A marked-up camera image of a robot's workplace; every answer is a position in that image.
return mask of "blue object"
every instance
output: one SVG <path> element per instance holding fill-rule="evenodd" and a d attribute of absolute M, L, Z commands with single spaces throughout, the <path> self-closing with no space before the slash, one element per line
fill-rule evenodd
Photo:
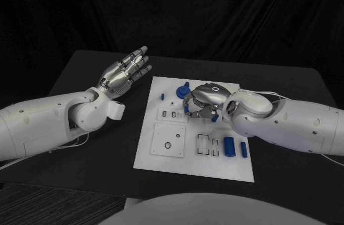
<path fill-rule="evenodd" d="M 241 145 L 242 145 L 242 157 L 243 157 L 243 158 L 248 158 L 246 143 L 245 143 L 245 142 L 241 142 Z"/>
<path fill-rule="evenodd" d="M 186 82 L 184 85 L 177 88 L 176 93 L 177 93 L 177 97 L 180 99 L 184 99 L 186 94 L 192 91 L 189 87 L 190 87 L 190 84 L 189 84 L 189 82 Z"/>
<path fill-rule="evenodd" d="M 235 139 L 233 139 L 233 137 L 225 137 L 223 144 L 225 144 L 225 155 L 228 157 L 235 157 Z"/>
<path fill-rule="evenodd" d="M 216 115 L 216 117 L 212 119 L 213 122 L 216 122 L 219 119 L 219 115 Z"/>

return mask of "white board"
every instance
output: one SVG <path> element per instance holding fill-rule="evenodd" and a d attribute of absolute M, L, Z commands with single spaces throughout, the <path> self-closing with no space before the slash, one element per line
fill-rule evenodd
<path fill-rule="evenodd" d="M 193 90 L 205 83 L 212 83 L 209 81 L 166 77 L 153 78 L 134 168 L 253 182 L 248 138 L 236 134 L 230 129 L 229 124 L 222 122 L 220 111 L 218 111 L 219 119 L 216 123 L 213 123 L 210 119 L 189 118 L 186 120 L 182 117 L 176 117 L 176 121 L 173 121 L 170 117 L 163 118 L 161 115 L 158 115 L 158 113 L 161 113 L 161 110 L 167 111 L 167 113 L 173 111 L 179 112 L 179 110 L 183 110 L 183 100 L 177 97 L 176 90 L 180 86 L 184 85 L 186 81 L 189 81 L 190 83 L 190 90 Z M 213 83 L 228 88 L 232 93 L 239 89 L 239 84 L 223 82 Z M 193 104 L 192 100 L 189 102 L 189 110 L 190 112 L 200 110 L 200 108 Z M 174 152 L 171 152 L 171 156 L 166 156 L 166 141 L 161 138 L 156 138 L 154 136 L 157 124 L 179 125 L 176 126 L 176 129 L 180 126 L 184 129 L 184 144 L 180 157 L 176 157 Z M 166 138 L 169 136 L 174 136 L 176 129 L 171 129 L 171 135 L 166 135 Z M 215 147 L 215 150 L 218 149 L 219 156 L 213 156 L 212 152 L 209 153 L 209 155 L 197 153 L 199 134 L 209 135 L 209 148 L 212 149 Z M 225 156 L 225 137 L 233 137 L 235 139 L 235 157 Z M 218 147 L 212 145 L 213 140 L 218 140 Z M 248 158 L 242 157 L 241 142 L 246 143 Z M 153 147 L 156 148 L 158 144 L 161 145 L 161 152 L 160 154 L 151 154 L 154 150 Z"/>

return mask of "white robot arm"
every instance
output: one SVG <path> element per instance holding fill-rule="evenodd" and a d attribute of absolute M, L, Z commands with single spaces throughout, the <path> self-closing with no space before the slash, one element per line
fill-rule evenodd
<path fill-rule="evenodd" d="M 190 117 L 213 118 L 222 110 L 223 122 L 239 135 L 258 136 L 301 152 L 344 156 L 343 110 L 289 99 L 271 103 L 258 93 L 243 89 L 230 93 L 215 83 L 186 95 L 184 107 L 190 99 L 202 107 L 199 112 L 186 113 Z"/>
<path fill-rule="evenodd" d="M 114 101 L 153 68 L 141 47 L 104 71 L 99 83 L 76 92 L 17 103 L 0 110 L 0 161 L 49 151 L 120 120 L 125 106 Z"/>

